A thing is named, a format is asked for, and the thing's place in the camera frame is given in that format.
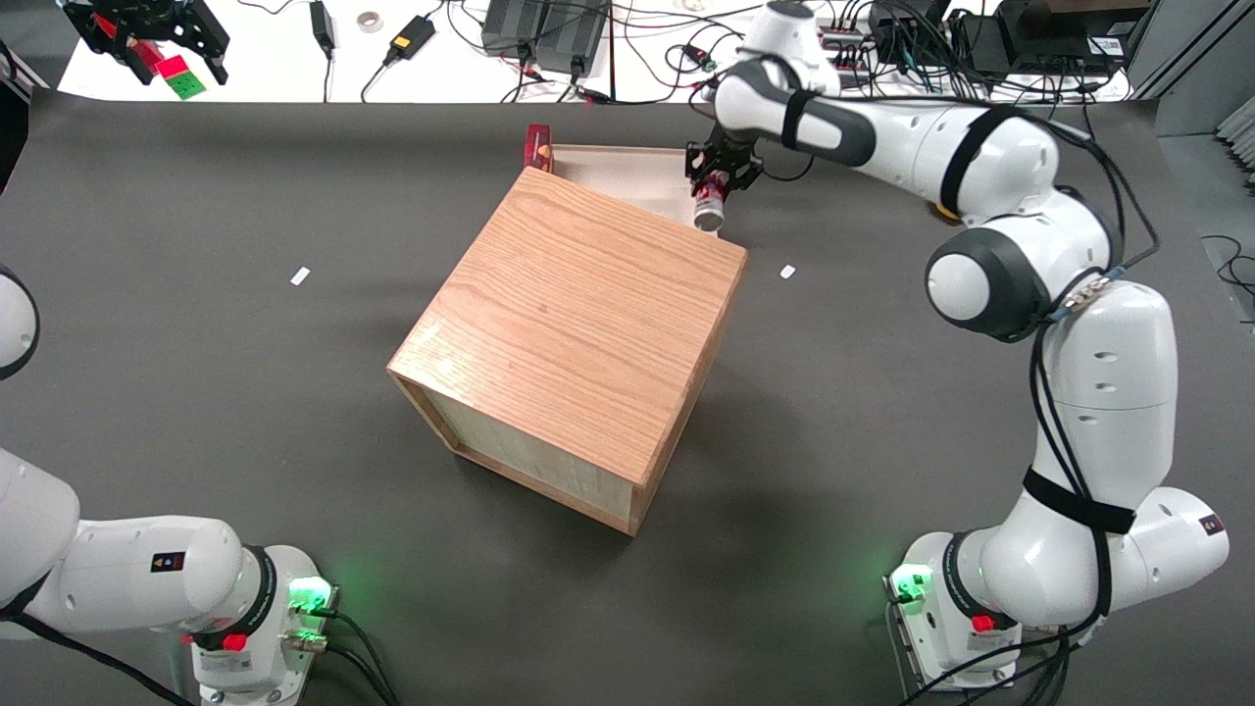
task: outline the white table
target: white table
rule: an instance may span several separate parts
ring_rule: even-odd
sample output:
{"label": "white table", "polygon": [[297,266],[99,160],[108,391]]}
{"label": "white table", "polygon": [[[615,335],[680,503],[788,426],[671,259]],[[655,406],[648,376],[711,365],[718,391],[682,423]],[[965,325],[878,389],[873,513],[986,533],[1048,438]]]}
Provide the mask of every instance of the white table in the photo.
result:
{"label": "white table", "polygon": [[[212,102],[277,102],[300,103],[323,99],[323,79],[326,60],[310,34],[307,0],[294,0],[277,16],[245,5],[236,0],[205,0],[218,16],[231,44],[227,49],[225,65],[231,73],[226,85],[217,85],[205,69],[200,56],[166,44],[166,55],[179,53],[187,59],[188,66],[196,73],[208,90],[192,100]],[[282,0],[248,0],[277,9]],[[984,3],[985,11],[993,13],[998,0]],[[395,33],[415,14],[433,13],[432,21],[437,34],[409,61],[400,61],[388,69],[368,94],[371,103],[496,103],[518,83],[518,71],[498,56],[487,56],[468,45],[458,36],[458,31],[471,41],[481,41],[481,28],[468,15],[483,18],[488,0],[466,0],[466,11],[452,4],[439,5],[437,0],[325,0],[328,11],[335,21],[339,48],[331,71],[330,99],[333,102],[358,102],[361,88],[379,68],[388,43]],[[620,100],[655,100],[668,95],[669,88],[653,78],[649,68],[663,80],[673,82],[675,71],[669,69],[663,59],[664,51],[671,45],[685,44],[694,31],[704,23],[692,21],[684,26],[665,28],[684,23],[684,18],[650,14],[650,11],[686,13],[712,15],[747,9],[744,13],[719,18],[718,21],[744,33],[754,16],[750,8],[757,8],[752,0],[624,0],[626,8],[616,8],[615,16],[634,25],[650,25],[664,29],[624,28],[615,24],[615,78],[616,97]],[[827,25],[832,9],[841,13],[846,3],[833,0],[808,1],[821,24]],[[951,10],[966,8],[980,13],[980,0],[956,0]],[[356,26],[356,18],[364,11],[375,11],[383,18],[384,28],[374,34],[365,34]],[[861,15],[866,18],[867,11]],[[698,46],[709,48],[727,30],[710,28],[694,41]],[[739,40],[735,36],[719,43],[713,53],[717,63],[727,65],[735,55]],[[649,68],[634,51],[640,51]],[[604,43],[597,51],[590,75],[580,83],[586,88],[609,93],[610,90],[610,51]],[[681,76],[680,83],[695,83],[707,74],[695,73]],[[547,73],[552,84],[532,85],[523,89],[518,102],[555,102],[566,88],[566,74]],[[1053,88],[1060,79],[1042,75],[1013,75],[1012,80],[1033,87]],[[941,87],[950,93],[948,82]],[[1074,87],[1076,79],[1063,79],[1064,87]],[[131,71],[117,64],[108,55],[93,54],[80,41],[74,51],[58,88],[89,98],[105,100],[177,100],[174,93],[157,78],[151,85],[143,85]],[[922,94],[925,88],[914,76],[904,76],[897,71],[877,80],[877,94],[884,88],[895,94]],[[1121,71],[1114,80],[1102,88],[1098,100],[1119,100],[1130,92],[1128,82]],[[678,89],[669,102],[684,102],[690,90]],[[1020,89],[1005,88],[995,90],[995,100],[1032,100],[1029,92],[1022,95]]]}

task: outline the red button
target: red button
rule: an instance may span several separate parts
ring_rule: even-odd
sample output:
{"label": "red button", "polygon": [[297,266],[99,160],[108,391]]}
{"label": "red button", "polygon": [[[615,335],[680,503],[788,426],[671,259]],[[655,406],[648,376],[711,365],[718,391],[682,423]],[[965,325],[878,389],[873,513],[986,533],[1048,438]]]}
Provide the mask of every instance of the red button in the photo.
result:
{"label": "red button", "polygon": [[248,636],[246,635],[240,635],[240,633],[228,635],[222,638],[222,650],[226,650],[227,652],[240,652],[247,643],[248,643]]}

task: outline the tape roll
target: tape roll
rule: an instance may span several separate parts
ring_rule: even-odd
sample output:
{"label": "tape roll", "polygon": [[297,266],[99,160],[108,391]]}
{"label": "tape roll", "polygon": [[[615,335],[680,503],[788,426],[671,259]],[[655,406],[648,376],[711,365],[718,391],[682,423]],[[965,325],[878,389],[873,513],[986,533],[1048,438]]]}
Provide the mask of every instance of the tape roll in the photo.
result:
{"label": "tape roll", "polygon": [[384,20],[379,13],[361,13],[358,15],[358,29],[366,34],[374,34],[384,28]]}

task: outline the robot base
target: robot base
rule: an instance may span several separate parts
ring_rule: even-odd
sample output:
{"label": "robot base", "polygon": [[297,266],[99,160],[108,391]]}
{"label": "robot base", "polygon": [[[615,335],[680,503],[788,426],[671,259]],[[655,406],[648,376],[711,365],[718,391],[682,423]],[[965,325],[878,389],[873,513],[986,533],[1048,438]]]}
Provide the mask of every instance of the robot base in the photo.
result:
{"label": "robot base", "polygon": [[[284,650],[280,638],[295,632],[325,635],[326,619],[297,614],[289,603],[292,579],[318,577],[318,567],[307,554],[294,547],[267,547],[266,554],[275,564],[276,593],[270,612],[250,638],[251,656],[238,652],[235,655],[240,655],[241,660],[223,662],[222,653],[206,653],[192,647],[202,706],[295,706],[305,692],[314,655]],[[254,642],[259,643],[257,648],[252,648]],[[210,663],[216,665],[217,671],[203,668]]]}
{"label": "robot base", "polygon": [[[902,566],[885,577],[890,601],[897,601],[904,582],[916,597],[910,603],[895,603],[894,613],[897,617],[899,637],[920,686],[968,660],[1020,640],[1020,626],[975,632],[971,619],[950,598],[941,576],[941,561],[953,537],[941,532],[921,537],[906,551]],[[990,687],[1015,673],[1018,657],[1018,650],[999,655],[946,678],[934,688],[960,691]]]}

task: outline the red object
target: red object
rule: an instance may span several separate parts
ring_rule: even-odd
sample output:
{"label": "red object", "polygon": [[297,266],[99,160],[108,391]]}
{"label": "red object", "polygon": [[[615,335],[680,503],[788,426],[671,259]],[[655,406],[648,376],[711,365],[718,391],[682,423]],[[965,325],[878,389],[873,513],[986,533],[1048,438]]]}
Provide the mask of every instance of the red object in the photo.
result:
{"label": "red object", "polygon": [[191,69],[187,68],[187,61],[184,61],[182,56],[171,56],[169,59],[163,59],[157,64],[157,71],[161,73],[161,76],[167,80],[172,76],[177,76],[178,74],[187,73],[188,70]]}
{"label": "red object", "polygon": [[546,172],[553,171],[553,142],[547,124],[527,125],[527,142],[523,144],[523,166],[536,167]]}
{"label": "red object", "polygon": [[971,630],[976,632],[989,632],[994,630],[994,618],[990,616],[973,616]]}
{"label": "red object", "polygon": [[222,638],[222,650],[227,652],[240,652],[248,645],[248,636],[232,633]]}
{"label": "red object", "polygon": [[[99,13],[95,15],[95,24],[99,25],[100,31],[103,31],[107,36],[114,38],[118,35],[118,25],[102,18]],[[148,70],[152,73],[157,73],[157,64],[166,58],[161,53],[161,49],[158,49],[152,41],[136,41],[131,48],[139,55],[141,59],[143,59],[144,65],[148,66]]]}

